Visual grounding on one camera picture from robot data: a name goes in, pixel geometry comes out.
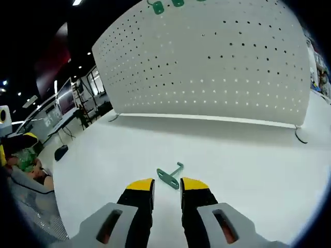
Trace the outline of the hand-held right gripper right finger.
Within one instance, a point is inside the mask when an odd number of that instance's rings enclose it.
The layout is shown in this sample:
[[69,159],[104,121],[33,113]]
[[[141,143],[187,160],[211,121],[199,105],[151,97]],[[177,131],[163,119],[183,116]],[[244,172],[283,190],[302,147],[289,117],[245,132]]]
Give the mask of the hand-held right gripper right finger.
[[256,232],[252,220],[219,203],[202,181],[180,179],[182,226],[189,247],[287,247]]

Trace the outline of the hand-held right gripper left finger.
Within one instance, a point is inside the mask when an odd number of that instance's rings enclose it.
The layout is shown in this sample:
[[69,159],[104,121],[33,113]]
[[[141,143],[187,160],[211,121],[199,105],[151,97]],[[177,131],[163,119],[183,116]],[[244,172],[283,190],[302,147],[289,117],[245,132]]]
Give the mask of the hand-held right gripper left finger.
[[131,183],[116,203],[107,203],[84,220],[73,238],[51,247],[147,247],[154,191],[153,178]]

